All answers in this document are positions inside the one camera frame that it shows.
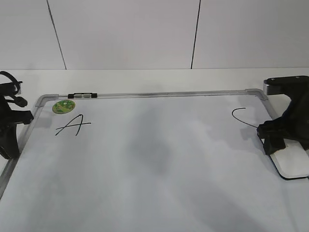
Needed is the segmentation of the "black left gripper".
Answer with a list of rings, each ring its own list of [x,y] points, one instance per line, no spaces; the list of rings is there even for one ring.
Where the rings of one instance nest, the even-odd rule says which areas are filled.
[[[14,83],[0,85],[0,155],[5,159],[19,157],[19,146],[16,136],[16,125],[28,125],[34,119],[31,111],[12,110],[9,103],[19,107],[26,107],[27,100],[17,97],[18,87]]]

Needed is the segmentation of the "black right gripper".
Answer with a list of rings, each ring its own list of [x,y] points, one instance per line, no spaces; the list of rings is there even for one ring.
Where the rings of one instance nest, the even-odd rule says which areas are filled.
[[[284,139],[298,141],[309,150],[309,91],[292,96],[282,115],[258,126],[258,137],[264,139],[266,155],[286,148]]]

